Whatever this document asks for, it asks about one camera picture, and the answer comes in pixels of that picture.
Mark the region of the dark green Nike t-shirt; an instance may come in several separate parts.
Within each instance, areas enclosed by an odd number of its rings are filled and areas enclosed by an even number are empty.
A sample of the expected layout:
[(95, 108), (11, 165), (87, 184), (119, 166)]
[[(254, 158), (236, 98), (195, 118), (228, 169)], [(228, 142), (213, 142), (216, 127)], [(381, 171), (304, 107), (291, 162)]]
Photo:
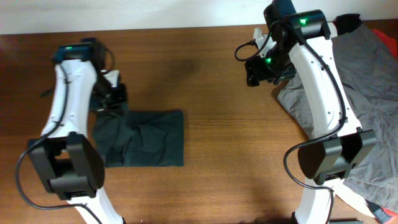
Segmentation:
[(93, 138), (106, 167), (184, 165), (181, 110), (133, 111), (124, 104), (96, 115)]

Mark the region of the grey t-shirt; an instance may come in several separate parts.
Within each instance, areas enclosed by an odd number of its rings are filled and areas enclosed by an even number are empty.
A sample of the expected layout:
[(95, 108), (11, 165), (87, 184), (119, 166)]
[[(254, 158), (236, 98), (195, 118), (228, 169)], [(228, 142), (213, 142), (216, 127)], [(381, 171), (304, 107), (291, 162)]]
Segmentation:
[(344, 91), (374, 149), (344, 185), (366, 200), (397, 211), (397, 59), (366, 25), (332, 39)]

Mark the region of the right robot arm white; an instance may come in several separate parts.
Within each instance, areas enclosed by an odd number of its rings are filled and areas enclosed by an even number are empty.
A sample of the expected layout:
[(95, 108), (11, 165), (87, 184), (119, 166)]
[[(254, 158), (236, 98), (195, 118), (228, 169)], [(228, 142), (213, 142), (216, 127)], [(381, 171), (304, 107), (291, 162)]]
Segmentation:
[(244, 59), (248, 86), (299, 76), (313, 118), (313, 138), (292, 148), (306, 180), (293, 223), (329, 223), (338, 183), (360, 165), (376, 144), (355, 117), (340, 81), (324, 13), (297, 12), (287, 1), (264, 10), (269, 33), (257, 30), (257, 52)]

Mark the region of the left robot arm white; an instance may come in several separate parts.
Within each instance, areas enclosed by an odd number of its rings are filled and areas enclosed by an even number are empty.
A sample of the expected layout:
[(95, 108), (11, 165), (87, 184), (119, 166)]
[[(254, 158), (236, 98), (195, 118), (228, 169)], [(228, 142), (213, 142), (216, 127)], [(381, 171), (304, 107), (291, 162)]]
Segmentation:
[(21, 197), (41, 210), (76, 208), (86, 223), (124, 223), (104, 189), (104, 162), (88, 140), (88, 115), (118, 110), (127, 100), (119, 71), (106, 69), (112, 55), (96, 38), (61, 45), (54, 57), (55, 91), (49, 118), (39, 139), (31, 139), (21, 154), (28, 156), (44, 189), (64, 205), (37, 205), (23, 192)]

